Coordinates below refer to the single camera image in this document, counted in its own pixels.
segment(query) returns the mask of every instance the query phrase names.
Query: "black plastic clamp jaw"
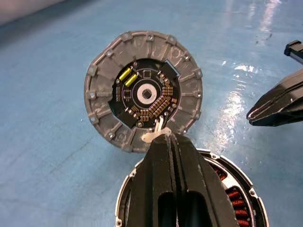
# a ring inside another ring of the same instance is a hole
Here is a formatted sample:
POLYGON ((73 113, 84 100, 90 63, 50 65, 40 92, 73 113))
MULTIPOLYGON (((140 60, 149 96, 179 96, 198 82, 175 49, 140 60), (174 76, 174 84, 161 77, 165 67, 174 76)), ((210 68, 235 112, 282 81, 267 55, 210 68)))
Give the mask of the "black plastic clamp jaw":
POLYGON ((218 175, 180 135, 153 140, 130 198, 126 227, 238 227, 218 175))
MULTIPOLYGON (((295 40, 284 54, 303 64, 303 45, 295 40)), ((285 77, 264 94, 247 114, 256 126, 279 126, 303 121, 303 69, 285 77)))

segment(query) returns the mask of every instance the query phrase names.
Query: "blue painted surface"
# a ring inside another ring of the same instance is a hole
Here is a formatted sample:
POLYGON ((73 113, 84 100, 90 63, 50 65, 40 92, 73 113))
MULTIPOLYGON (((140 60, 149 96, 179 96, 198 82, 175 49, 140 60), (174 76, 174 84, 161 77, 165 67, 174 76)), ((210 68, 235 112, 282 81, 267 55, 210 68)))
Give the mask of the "blue painted surface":
POLYGON ((83 82, 89 63, 126 30, 172 34, 191 51, 204 73, 193 142, 251 178, 271 226, 301 226, 303 123, 252 127, 245 115, 302 67, 283 55, 286 43, 303 39, 302 7, 299 0, 74 0, 0 28, 1 226, 113 226, 120 185, 143 156, 98 135, 83 82))

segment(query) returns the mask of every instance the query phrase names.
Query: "metal bolt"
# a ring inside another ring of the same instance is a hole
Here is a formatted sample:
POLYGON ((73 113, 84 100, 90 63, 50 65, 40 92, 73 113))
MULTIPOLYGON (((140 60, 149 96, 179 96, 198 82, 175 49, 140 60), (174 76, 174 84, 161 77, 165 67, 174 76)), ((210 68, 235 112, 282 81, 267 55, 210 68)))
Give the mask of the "metal bolt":
POLYGON ((142 123, 142 122, 138 122, 138 123, 137 123, 137 126, 138 126, 139 128, 142 128, 142 127, 143 127, 143 123, 142 123))

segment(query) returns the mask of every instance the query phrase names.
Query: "circuit board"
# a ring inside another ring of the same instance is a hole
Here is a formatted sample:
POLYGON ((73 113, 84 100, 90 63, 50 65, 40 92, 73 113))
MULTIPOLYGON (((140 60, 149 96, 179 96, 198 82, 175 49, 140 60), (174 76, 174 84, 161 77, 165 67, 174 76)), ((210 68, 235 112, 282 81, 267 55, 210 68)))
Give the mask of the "circuit board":
POLYGON ((179 98, 179 73, 169 61, 140 59, 128 64, 113 84, 109 106, 130 129, 153 128, 174 113, 179 98))

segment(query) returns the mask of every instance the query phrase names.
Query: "white bearing ring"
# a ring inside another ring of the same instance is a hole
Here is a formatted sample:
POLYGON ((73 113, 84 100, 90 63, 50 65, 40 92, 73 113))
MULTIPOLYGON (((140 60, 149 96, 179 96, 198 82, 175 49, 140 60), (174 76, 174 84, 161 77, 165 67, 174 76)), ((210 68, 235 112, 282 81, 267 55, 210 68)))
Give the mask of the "white bearing ring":
POLYGON ((138 100, 142 104, 149 105, 149 104, 153 103, 156 100, 156 98, 157 98, 157 90, 151 84, 142 84, 139 87, 138 91, 137 91, 137 97, 138 97, 138 100), (149 97, 149 98, 143 97, 143 91, 144 90, 150 90, 151 91, 151 97, 149 97))

